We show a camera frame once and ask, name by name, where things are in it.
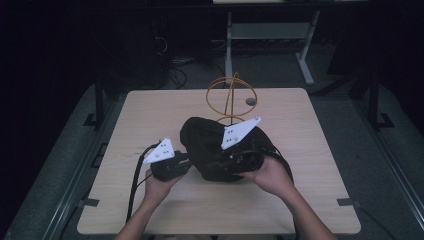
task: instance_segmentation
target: black bag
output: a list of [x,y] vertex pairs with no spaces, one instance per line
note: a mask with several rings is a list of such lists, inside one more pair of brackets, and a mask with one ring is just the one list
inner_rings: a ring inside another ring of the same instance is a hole
[[222,150],[225,125],[210,119],[191,117],[180,131],[180,141],[186,147],[190,162],[203,179],[214,182],[234,182],[243,177],[236,173],[261,168],[264,155],[279,160],[293,180],[290,166],[268,136],[254,127],[243,140]]

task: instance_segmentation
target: wooden table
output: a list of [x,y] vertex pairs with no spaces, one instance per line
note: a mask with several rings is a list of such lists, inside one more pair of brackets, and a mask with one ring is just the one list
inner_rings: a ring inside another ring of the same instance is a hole
[[[360,223],[321,126],[303,89],[256,89],[258,105],[244,116],[261,116],[260,127],[289,162],[296,187],[334,233],[357,233]],[[206,90],[133,91],[128,94],[90,192],[97,207],[85,206],[78,223],[82,234],[115,234],[125,224],[132,178],[139,156],[150,145],[171,137],[175,150],[184,122],[199,116],[221,117],[208,107]],[[210,102],[224,109],[227,90],[212,90]],[[235,92],[235,110],[250,109],[248,89]],[[142,167],[140,180],[149,165]],[[134,211],[144,194],[140,185]],[[148,234],[284,234],[293,220],[283,202],[249,180],[215,183],[202,179],[195,167],[178,182],[156,210]]]

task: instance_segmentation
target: orange wire frame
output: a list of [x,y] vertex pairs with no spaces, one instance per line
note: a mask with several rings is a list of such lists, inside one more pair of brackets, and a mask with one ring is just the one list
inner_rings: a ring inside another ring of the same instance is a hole
[[[225,110],[224,110],[224,112],[221,112],[221,111],[217,110],[216,108],[214,108],[211,105],[211,103],[209,102],[209,92],[216,85],[221,84],[221,83],[226,83],[228,79],[231,79],[231,84],[230,84],[230,88],[228,89],[227,101],[225,102]],[[244,113],[240,113],[240,114],[234,114],[234,87],[235,87],[236,83],[244,85],[244,86],[248,87],[250,90],[252,90],[253,94],[255,95],[255,100],[256,100],[255,105],[253,105],[250,110],[248,110],[247,112],[244,112]],[[228,114],[227,111],[228,111],[228,102],[230,100],[230,96],[231,96],[231,106],[230,106],[230,114]],[[224,117],[221,117],[217,120],[218,122],[221,121],[222,119],[230,118],[231,124],[233,124],[234,118],[241,120],[241,121],[244,121],[240,116],[248,114],[249,112],[251,112],[256,107],[256,105],[258,104],[258,95],[256,94],[255,90],[253,89],[253,87],[250,84],[239,79],[238,73],[235,73],[232,78],[221,77],[221,78],[217,78],[214,81],[212,81],[209,84],[208,91],[206,92],[206,102],[208,103],[209,107],[212,108],[212,110],[214,110],[215,112],[217,112],[221,115],[224,115]]]

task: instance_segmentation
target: gray floor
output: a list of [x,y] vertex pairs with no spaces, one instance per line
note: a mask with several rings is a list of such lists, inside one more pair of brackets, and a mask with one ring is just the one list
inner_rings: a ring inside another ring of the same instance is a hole
[[[308,64],[316,81],[307,86],[297,66],[294,52],[298,46],[283,48],[278,54],[263,53],[249,58],[235,58],[234,70],[240,78],[256,88],[300,87],[308,92],[321,89],[339,76],[326,74],[334,47],[314,45],[308,56]],[[223,67],[224,59],[215,63]],[[179,68],[188,81],[188,89],[205,89],[217,77],[220,70],[214,65],[190,64]],[[386,226],[397,239],[424,239],[423,229],[414,217],[396,178],[390,169],[376,134],[370,130],[361,112],[366,99],[354,102],[347,96],[347,84],[325,97],[311,97],[312,104],[327,138],[336,164],[350,197]],[[174,89],[169,81],[164,89]],[[113,239],[113,236],[86,236],[77,232],[81,208],[74,206],[90,189],[97,168],[91,162],[102,143],[107,143],[119,116],[125,94],[118,100],[105,100],[106,121],[99,131],[83,126],[88,114],[95,112],[93,87],[87,90],[55,147],[52,149],[37,181],[17,214],[7,239]],[[424,138],[402,112],[396,98],[381,88],[380,111],[389,115],[395,128],[382,129],[382,136],[399,160],[402,169],[424,199]],[[64,194],[71,183],[76,183],[75,196]],[[64,220],[55,225],[52,219],[63,210]],[[362,229],[355,235],[340,235],[340,239],[390,239],[375,221],[357,210]]]

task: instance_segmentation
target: metal stand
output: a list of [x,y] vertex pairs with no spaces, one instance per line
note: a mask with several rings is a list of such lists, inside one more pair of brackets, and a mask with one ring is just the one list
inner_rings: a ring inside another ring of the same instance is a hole
[[301,52],[296,53],[296,59],[299,63],[300,70],[302,71],[303,78],[307,85],[314,85],[314,79],[312,78],[311,72],[309,71],[308,65],[306,64],[306,54],[308,53],[309,46],[311,46],[312,37],[314,36],[315,27],[318,22],[320,11],[316,11],[312,18],[312,22],[309,25],[307,35],[305,38],[305,46],[303,47]]
[[233,64],[231,61],[232,39],[305,39],[301,52],[296,53],[296,59],[307,85],[313,85],[314,80],[306,64],[306,55],[314,36],[315,26],[320,11],[315,11],[309,23],[233,23],[232,14],[228,13],[227,22],[227,53],[225,56],[225,77],[228,82],[233,77]]

